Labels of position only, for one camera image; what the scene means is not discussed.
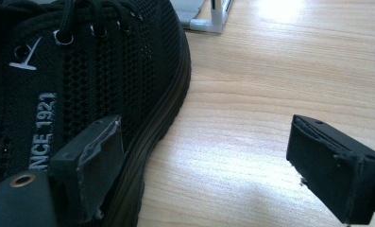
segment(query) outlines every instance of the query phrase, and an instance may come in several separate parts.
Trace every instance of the black sneaker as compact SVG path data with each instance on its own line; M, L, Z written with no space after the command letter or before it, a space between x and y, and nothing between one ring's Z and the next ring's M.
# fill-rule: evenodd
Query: black sneaker
M38 169L47 173L51 189L60 185L59 225L136 225L147 156L179 111L190 65L184 31L168 0L0 5L0 183ZM80 216L69 217L68 179L54 176L51 161L70 144L82 143L82 133L99 134L88 126L107 116L122 132L119 174L110 187L96 189L106 192L94 198L103 216L82 206ZM102 173L102 166L93 174ZM98 177L105 182L111 174Z

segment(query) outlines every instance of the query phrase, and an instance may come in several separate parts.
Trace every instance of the wooden table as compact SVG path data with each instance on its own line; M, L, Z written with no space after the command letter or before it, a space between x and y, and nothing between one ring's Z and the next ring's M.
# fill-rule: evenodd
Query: wooden table
M375 149L375 0L235 0L222 35L186 33L191 87L138 225L345 226L285 154L293 114Z

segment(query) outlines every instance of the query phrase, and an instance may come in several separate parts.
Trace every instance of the black rubber sole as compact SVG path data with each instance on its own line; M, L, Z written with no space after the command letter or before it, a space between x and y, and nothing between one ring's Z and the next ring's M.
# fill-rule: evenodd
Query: black rubber sole
M172 125L187 95L191 78L190 50L182 27L181 61L178 72L151 116L131 142L131 150L117 180L104 226L136 226L144 194L146 161Z

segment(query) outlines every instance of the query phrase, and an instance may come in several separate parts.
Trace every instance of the wood grain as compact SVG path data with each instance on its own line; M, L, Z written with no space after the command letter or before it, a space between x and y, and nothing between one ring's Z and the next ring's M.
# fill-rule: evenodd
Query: wood grain
M235 0L222 35L186 33L191 88L138 225L344 226L285 152L293 114L375 149L375 0Z

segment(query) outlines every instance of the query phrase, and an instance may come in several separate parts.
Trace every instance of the black mesh upper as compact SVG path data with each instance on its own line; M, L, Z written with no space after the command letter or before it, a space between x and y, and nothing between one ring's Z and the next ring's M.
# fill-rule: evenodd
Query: black mesh upper
M119 30L116 11L105 9L109 38L97 40L90 31L92 11L81 9L75 43L67 47L57 46L52 36L61 11L36 15L19 9L20 15L12 17L18 21L8 22L8 32L0 33L0 181L28 168L42 93L57 96L51 157L91 122L113 114L122 117L128 149L175 74L180 49L179 21L167 0L133 3L143 21L130 18L130 35ZM32 46L39 37L29 61L37 70L10 67L10 62L21 62L13 49Z

